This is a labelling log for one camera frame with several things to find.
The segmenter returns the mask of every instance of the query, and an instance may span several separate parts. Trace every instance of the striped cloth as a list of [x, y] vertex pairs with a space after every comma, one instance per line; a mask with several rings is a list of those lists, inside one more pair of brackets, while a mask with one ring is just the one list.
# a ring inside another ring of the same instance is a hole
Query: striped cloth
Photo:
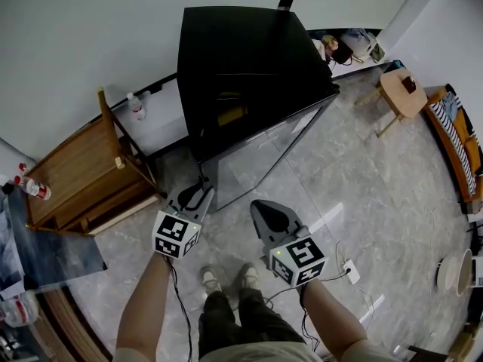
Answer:
[[[458, 103], [458, 108], [460, 108], [461, 107], [460, 100], [456, 98], [456, 101]], [[458, 157], [460, 158], [461, 166], [463, 167], [463, 170], [465, 172], [466, 184], [468, 185], [468, 193], [470, 195], [474, 195], [476, 192], [475, 176], [473, 176], [473, 173], [471, 173], [471, 167], [469, 166], [468, 157], [466, 156], [466, 152], [465, 152], [465, 149], [463, 148], [463, 144], [461, 143], [460, 138], [458, 137], [458, 134], [454, 129], [453, 122], [451, 122], [451, 119], [448, 117], [448, 114], [446, 114], [442, 101], [439, 101], [434, 105], [430, 105], [429, 109], [438, 119], [439, 124], [443, 127], [451, 143], [453, 144], [454, 150], [458, 154]]]

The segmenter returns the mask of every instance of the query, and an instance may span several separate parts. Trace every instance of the black pants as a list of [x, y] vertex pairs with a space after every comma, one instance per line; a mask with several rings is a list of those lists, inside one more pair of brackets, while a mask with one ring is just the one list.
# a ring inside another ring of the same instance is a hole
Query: black pants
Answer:
[[241, 327], [235, 323], [235, 315], [224, 293], [215, 292], [206, 299], [198, 326], [199, 358], [218, 348], [243, 343], [265, 341], [305, 343], [290, 324], [266, 307], [259, 290], [242, 288], [238, 309]]

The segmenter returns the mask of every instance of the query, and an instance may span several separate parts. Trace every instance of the forearm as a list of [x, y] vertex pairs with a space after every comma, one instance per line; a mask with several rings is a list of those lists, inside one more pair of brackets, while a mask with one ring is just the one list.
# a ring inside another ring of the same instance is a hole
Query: forearm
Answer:
[[351, 345], [367, 338], [357, 318], [319, 280], [307, 283], [303, 304], [321, 341], [336, 359], [340, 360]]
[[169, 275], [165, 258], [154, 253], [122, 313], [116, 348], [133, 348], [155, 361]]

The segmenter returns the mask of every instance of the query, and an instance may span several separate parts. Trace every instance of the small wooden stool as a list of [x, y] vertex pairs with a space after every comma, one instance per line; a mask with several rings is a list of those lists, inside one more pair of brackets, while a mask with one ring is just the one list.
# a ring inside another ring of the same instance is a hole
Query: small wooden stool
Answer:
[[416, 81], [416, 90], [412, 93], [408, 93], [402, 84], [402, 80], [410, 75], [411, 73], [406, 69], [395, 69], [394, 71], [382, 74], [379, 87], [355, 102], [356, 105], [360, 106], [382, 95], [395, 113], [395, 118], [380, 133], [376, 133], [378, 138], [381, 138], [397, 121], [403, 118], [414, 118], [426, 105], [428, 98], [418, 81]]

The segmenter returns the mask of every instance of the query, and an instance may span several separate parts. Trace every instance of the sofa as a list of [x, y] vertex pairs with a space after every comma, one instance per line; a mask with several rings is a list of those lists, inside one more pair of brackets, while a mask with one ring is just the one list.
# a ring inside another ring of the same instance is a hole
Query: sofa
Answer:
[[483, 201], [483, 153], [455, 90], [449, 84], [438, 88], [429, 96], [424, 112], [448, 154], [467, 212], [478, 212]]

